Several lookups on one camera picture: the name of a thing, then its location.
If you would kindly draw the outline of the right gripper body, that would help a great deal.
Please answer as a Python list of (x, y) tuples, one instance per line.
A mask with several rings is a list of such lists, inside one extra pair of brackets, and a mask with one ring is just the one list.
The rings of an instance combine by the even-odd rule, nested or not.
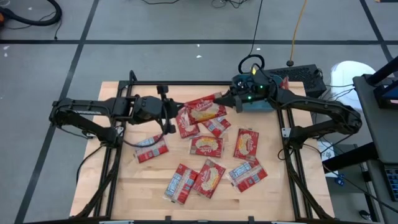
[[(255, 84), (260, 84), (260, 85), (264, 85), (265, 90), (254, 90), (254, 92), (256, 92), (255, 96), (256, 98), (265, 98), (267, 97), (268, 102), (270, 103), (270, 101), (272, 101), (273, 96), (275, 95), (275, 91), (277, 90), (277, 83), (273, 80), (273, 79), (266, 79), (265, 82), (258, 82), (254, 80)], [(239, 93), (236, 91), (236, 96), (235, 96), (235, 100), (240, 103), (241, 99), (240, 96), (242, 96), (242, 93)]]

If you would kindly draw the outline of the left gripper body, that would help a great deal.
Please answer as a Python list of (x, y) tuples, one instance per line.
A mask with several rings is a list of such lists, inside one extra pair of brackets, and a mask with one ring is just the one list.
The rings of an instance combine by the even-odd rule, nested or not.
[(178, 115), (183, 103), (171, 98), (160, 99), (154, 96), (143, 96), (136, 100), (136, 124), (164, 119), (169, 121)]

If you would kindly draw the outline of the teal plastic basket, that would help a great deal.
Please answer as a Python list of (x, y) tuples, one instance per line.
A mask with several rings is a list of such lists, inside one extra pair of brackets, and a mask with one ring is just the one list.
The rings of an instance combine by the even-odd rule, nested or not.
[[(239, 78), (243, 78), (247, 80), (248, 83), (248, 89), (246, 91), (238, 91), (236, 88), (235, 81)], [(236, 101), (236, 111), (238, 113), (240, 112), (255, 112), (255, 111), (266, 111), (270, 112), (273, 111), (273, 107), (271, 104), (268, 102), (267, 97), (265, 98), (256, 98), (254, 90), (265, 90), (264, 85), (260, 84), (255, 84), (254, 83), (254, 75), (249, 75), (249, 74), (241, 74), (241, 75), (236, 75), (232, 79), (232, 86), (234, 89), (242, 93), (243, 95), (240, 96), (241, 102), (238, 103)]]

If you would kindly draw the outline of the white paper label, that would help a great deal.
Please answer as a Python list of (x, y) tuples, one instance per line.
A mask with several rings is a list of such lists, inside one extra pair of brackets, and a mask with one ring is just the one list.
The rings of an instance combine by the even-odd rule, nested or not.
[(318, 143), (318, 149), (322, 154), (321, 156), (322, 161), (326, 161), (335, 157), (334, 148), (331, 146), (331, 143), (325, 141), (317, 141), (317, 143)]

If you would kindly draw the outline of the white round object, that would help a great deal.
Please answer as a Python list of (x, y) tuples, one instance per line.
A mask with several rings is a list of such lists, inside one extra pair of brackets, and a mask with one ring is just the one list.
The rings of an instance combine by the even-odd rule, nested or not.
[(329, 100), (339, 101), (357, 111), (362, 111), (358, 94), (354, 89), (353, 78), (364, 74), (373, 74), (375, 70), (365, 63), (344, 61), (337, 63), (331, 69)]

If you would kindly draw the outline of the black desk leg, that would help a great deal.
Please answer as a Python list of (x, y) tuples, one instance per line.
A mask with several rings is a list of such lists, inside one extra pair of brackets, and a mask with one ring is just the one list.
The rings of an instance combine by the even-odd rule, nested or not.
[(373, 142), (357, 147), (351, 151), (344, 152), (339, 156), (322, 162), (324, 173), (330, 173), (345, 167), (353, 166), (368, 160), (379, 159)]

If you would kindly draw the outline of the grey desk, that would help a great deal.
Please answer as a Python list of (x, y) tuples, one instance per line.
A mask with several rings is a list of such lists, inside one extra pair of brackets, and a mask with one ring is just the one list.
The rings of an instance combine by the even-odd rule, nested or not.
[(398, 165), (398, 110), (381, 109), (374, 95), (374, 87), (365, 77), (354, 77), (354, 87), (376, 148), (378, 159), (368, 160), (368, 171), (379, 200), (398, 210), (398, 202), (391, 199), (384, 166)]

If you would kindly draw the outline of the black keyboard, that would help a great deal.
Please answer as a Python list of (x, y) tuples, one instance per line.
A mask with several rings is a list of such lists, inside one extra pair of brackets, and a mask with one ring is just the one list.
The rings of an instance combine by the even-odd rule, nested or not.
[(385, 164), (384, 175), (392, 201), (398, 202), (398, 164)]

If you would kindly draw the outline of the black aluminium table frame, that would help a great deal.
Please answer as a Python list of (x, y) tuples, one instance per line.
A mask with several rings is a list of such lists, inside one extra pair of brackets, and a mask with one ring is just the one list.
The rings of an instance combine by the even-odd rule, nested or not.
[[(157, 96), (156, 85), (168, 85), (168, 97), (178, 102), (186, 102), (211, 93), (225, 92), (229, 82), (137, 81), (133, 83), (131, 94)], [(296, 109), (292, 112), (283, 111), (283, 118), (279, 121), (278, 113), (275, 111), (237, 114), (231, 108), (227, 110), (227, 120), (233, 127), (227, 134), (228, 144), (225, 150), (229, 154), (223, 154), (221, 163), (227, 166), (228, 172), (239, 165), (241, 160), (232, 157), (236, 142), (236, 125), (244, 125), (242, 122), (247, 122), (250, 123), (249, 127), (259, 128), (261, 133), (262, 148), (258, 152), (258, 159), (266, 168), (268, 177), (240, 194), (235, 191), (225, 174), (211, 199), (193, 192), (185, 205), (168, 202), (162, 198), (162, 195), (177, 165), (182, 163), (192, 169), (200, 170), (205, 160), (198, 156), (190, 156), (178, 133), (168, 134), (165, 138), (170, 152), (142, 164), (133, 161), (132, 148), (123, 145), (118, 176), (113, 184), (110, 183), (106, 188), (100, 200), (99, 215), (95, 216), (108, 220), (134, 220), (134, 223), (155, 224), (165, 223), (165, 216), (171, 216), (172, 224), (248, 224), (248, 216), (253, 216), (255, 223), (294, 222), (297, 216), (294, 212), (296, 206), (300, 217), (306, 218), (308, 200), (304, 202), (305, 197), (298, 185), (295, 185), (295, 193), (290, 189), (294, 182), (289, 179), (285, 161), (280, 161), (277, 153), (282, 148), (281, 125), (288, 127), (294, 123), (310, 126), (312, 125), (310, 113)], [(115, 153), (115, 149), (105, 151), (102, 149), (85, 163), (76, 187), (70, 219), (78, 215), (91, 200), (102, 178), (102, 168), (111, 169)], [(299, 175), (305, 178), (308, 191), (325, 213), (333, 219), (335, 214), (319, 153), (306, 145), (298, 153), (300, 156), (291, 155), (296, 172), (302, 171)]]

